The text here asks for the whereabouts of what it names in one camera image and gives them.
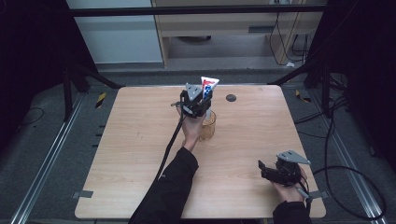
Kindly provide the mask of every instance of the table top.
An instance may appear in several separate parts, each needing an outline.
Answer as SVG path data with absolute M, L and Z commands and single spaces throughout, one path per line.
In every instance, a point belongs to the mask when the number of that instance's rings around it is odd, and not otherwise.
M 179 115 L 172 103 L 184 86 L 126 87 L 119 90 L 83 190 L 79 218 L 129 218 L 157 174 Z M 226 96 L 234 94 L 236 101 Z M 212 99 L 215 134 L 198 142 L 191 194 L 182 218 L 271 217 L 279 199 L 261 177 L 258 160 L 275 167 L 276 154 L 294 150 L 305 157 L 282 90 L 278 86 L 217 86 Z M 180 132 L 169 163 L 184 139 Z M 311 191 L 317 190 L 309 166 L 302 165 Z M 321 199 L 311 217 L 323 217 Z

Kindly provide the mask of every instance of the black sleeve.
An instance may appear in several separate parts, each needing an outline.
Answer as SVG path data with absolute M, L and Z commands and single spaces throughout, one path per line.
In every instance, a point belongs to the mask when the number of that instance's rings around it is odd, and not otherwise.
M 197 169 L 195 157 L 186 148 L 181 148 L 129 223 L 178 223 Z
M 275 224 L 311 224 L 311 218 L 304 203 L 287 203 L 278 205 L 273 213 Z

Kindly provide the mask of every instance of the hand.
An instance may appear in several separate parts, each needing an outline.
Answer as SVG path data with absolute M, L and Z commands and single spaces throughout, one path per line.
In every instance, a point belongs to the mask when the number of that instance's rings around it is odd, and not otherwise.
M 305 180 L 306 180 L 306 174 L 304 169 L 300 166 L 300 170 L 301 170 L 301 183 L 305 184 Z M 301 195 L 301 193 L 297 190 L 297 188 L 301 188 L 300 184 L 296 184 L 294 186 L 289 186 L 289 187 L 285 187 L 282 186 L 278 183 L 275 182 L 271 182 L 272 185 L 274 186 L 274 188 L 277 191 L 277 194 L 279 195 L 279 200 L 281 203 L 283 202 L 303 202 L 304 201 L 304 197 L 303 195 Z
M 182 113 L 180 107 L 177 107 L 177 112 L 179 115 L 180 113 Z M 194 149 L 195 144 L 197 143 L 199 135 L 201 133 L 204 120 L 205 116 L 201 116 L 196 119 L 190 117 L 184 118 L 181 127 L 183 129 L 185 139 L 182 146 L 187 150 L 192 151 Z

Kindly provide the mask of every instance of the wall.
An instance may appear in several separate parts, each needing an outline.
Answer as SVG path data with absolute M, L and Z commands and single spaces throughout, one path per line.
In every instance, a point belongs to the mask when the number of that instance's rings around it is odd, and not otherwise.
M 70 8 L 151 7 L 149 0 L 67 0 Z M 162 63 L 153 16 L 76 18 L 97 65 Z

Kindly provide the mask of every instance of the person's arm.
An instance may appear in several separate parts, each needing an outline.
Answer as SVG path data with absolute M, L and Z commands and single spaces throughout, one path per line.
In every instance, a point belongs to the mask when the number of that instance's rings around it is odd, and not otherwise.
M 178 223 L 189 197 L 192 178 L 198 169 L 198 161 L 192 150 L 202 130 L 204 117 L 185 118 L 182 129 L 185 139 L 175 158 L 155 181 L 147 199 L 131 217 L 129 223 Z
M 302 183 L 306 180 L 306 174 L 303 168 L 301 168 L 301 174 L 303 176 Z M 276 207 L 273 217 L 275 224 L 310 224 L 312 223 L 308 212 L 304 205 L 304 197 L 297 190 L 301 186 L 284 187 L 280 184 L 271 182 L 276 189 L 280 204 Z

